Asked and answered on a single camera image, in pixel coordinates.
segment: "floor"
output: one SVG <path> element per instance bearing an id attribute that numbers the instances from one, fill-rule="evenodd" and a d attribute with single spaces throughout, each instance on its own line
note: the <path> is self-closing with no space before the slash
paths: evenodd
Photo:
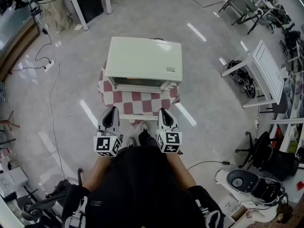
<path id="1" fill-rule="evenodd" d="M 256 222 L 248 228 L 302 228 L 304 227 L 304 196 L 300 199 L 300 202 L 294 208 L 294 214 L 287 224 L 280 224 L 276 222 L 276 219 L 268 223 Z"/>
<path id="2" fill-rule="evenodd" d="M 238 18 L 232 8 L 217 14 L 223 2 L 208 6 L 224 0 L 196 1 L 200 5 L 193 0 L 120 0 L 120 4 L 113 0 L 113 13 L 103 13 L 92 20 L 88 31 L 64 30 L 56 34 L 50 30 L 52 45 L 45 47 L 40 56 L 60 63 L 51 104 L 58 151 L 69 179 L 76 180 L 79 167 L 86 175 L 97 159 L 93 152 L 95 126 L 91 119 L 98 118 L 105 110 L 97 81 L 112 36 L 163 38 L 182 44 L 181 101 L 170 110 L 180 122 L 184 152 L 181 158 L 186 167 L 200 161 L 234 164 L 243 161 L 244 156 L 236 155 L 234 150 L 248 147 L 246 131 L 256 136 L 254 118 L 258 109 L 243 109 L 247 97 L 229 77 L 222 78 L 220 73 L 225 70 L 225 62 L 244 59 L 260 39 L 281 65 L 286 60 L 279 45 L 281 31 L 276 29 L 271 34 L 266 27 L 257 26 L 248 36 L 252 21 L 231 26 Z M 193 27 L 204 40 L 191 29 Z M 47 42 L 48 37 L 42 34 L 15 68 L 46 65 L 46 60 L 35 62 L 34 59 Z M 3 116 L 14 110 L 13 121 L 21 126 L 14 129 L 17 140 L 7 146 L 14 150 L 29 177 L 30 187 L 38 188 L 40 197 L 51 192 L 62 179 L 48 100 L 57 72 L 57 64 L 47 72 L 42 69 L 14 72 L 6 81 L 9 101 L 1 106 Z M 266 123 L 271 117 L 271 114 L 263 116 L 259 135 L 269 128 Z M 121 123 L 120 130 L 126 137 L 134 134 L 128 121 Z M 197 184 L 206 188 L 216 201 L 227 194 L 214 182 L 221 168 L 218 163 L 205 163 L 191 171 Z"/>

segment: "checkered cloth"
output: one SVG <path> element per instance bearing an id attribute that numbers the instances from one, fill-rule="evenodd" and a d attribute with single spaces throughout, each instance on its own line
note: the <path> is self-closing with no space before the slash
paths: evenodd
<path id="1" fill-rule="evenodd" d="M 170 91 L 161 91 L 160 94 L 114 91 L 114 87 L 105 76 L 106 62 L 101 69 L 98 90 L 101 93 L 102 103 L 110 108 L 116 106 L 120 114 L 154 115 L 158 116 L 160 108 L 168 109 L 171 104 L 178 103 L 180 96 L 178 87 Z"/>

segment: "power strip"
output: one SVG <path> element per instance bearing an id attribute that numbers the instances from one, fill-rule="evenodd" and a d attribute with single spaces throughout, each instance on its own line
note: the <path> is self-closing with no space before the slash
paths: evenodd
<path id="1" fill-rule="evenodd" d="M 49 63 L 46 68 L 44 69 L 45 72 L 47 72 L 53 65 L 55 64 L 54 60 L 51 61 L 51 63 Z"/>

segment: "shoe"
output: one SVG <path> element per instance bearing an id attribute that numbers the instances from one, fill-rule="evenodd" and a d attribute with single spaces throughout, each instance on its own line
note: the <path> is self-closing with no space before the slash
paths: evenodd
<path id="1" fill-rule="evenodd" d="M 127 147 L 137 146 L 137 142 L 134 137 L 129 137 L 127 142 Z"/>
<path id="2" fill-rule="evenodd" d="M 149 131 L 149 127 L 148 127 L 148 125 L 147 125 L 146 122 L 142 122 L 142 125 L 141 125 L 141 132 L 143 132 L 143 131 L 146 131 L 146 132 Z"/>
<path id="3" fill-rule="evenodd" d="M 82 26 L 81 24 L 77 24 L 77 25 L 75 26 L 75 28 L 72 29 L 72 30 L 80 30 L 80 29 L 82 29 L 82 28 L 83 28 L 83 26 Z"/>
<path id="4" fill-rule="evenodd" d="M 22 7 L 18 4 L 18 5 L 15 5 L 15 10 L 18 10 L 18 9 L 21 9 Z"/>
<path id="5" fill-rule="evenodd" d="M 57 34 L 59 34 L 61 31 L 63 31 L 65 28 L 62 28 L 62 30 L 56 31 Z"/>

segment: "chair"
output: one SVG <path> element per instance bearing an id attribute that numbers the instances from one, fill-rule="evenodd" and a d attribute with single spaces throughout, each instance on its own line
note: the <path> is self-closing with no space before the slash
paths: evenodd
<path id="1" fill-rule="evenodd" d="M 251 0 L 228 0 L 224 6 L 219 10 L 219 13 L 222 10 L 225 10 L 226 7 L 231 6 L 234 8 L 235 11 L 237 11 L 240 14 L 240 18 L 238 18 L 233 24 L 238 23 L 238 24 L 243 24 L 249 20 L 252 20 L 254 18 L 257 18 L 257 20 L 255 21 L 254 25 L 251 27 L 251 29 L 249 30 L 249 32 L 247 33 L 249 35 L 249 33 L 251 31 L 253 31 L 253 29 L 256 27 L 257 22 L 259 21 L 259 19 L 262 17 L 262 11 L 257 10 L 257 7 L 254 5 L 254 3 Z M 257 14 L 255 14 L 252 17 L 246 18 L 247 14 L 249 12 L 254 13 L 255 11 L 257 11 Z"/>
<path id="2" fill-rule="evenodd" d="M 239 168 L 243 168 L 247 162 L 253 161 L 253 166 L 261 168 L 260 171 L 270 172 L 281 181 L 289 175 L 294 176 L 296 174 L 299 159 L 293 153 L 273 149 L 271 142 L 277 140 L 277 138 L 270 139 L 269 133 L 264 132 L 253 144 L 251 133 L 246 132 L 246 135 L 249 135 L 250 148 L 235 150 L 236 153 L 249 152 L 245 162 Z"/>
<path id="3" fill-rule="evenodd" d="M 280 104 L 273 103 L 272 107 L 266 108 L 266 110 L 271 110 L 271 111 L 264 111 L 260 113 L 275 113 L 275 114 L 284 114 L 286 113 L 288 109 L 288 101 L 287 101 L 287 95 L 285 91 L 282 92 Z"/>

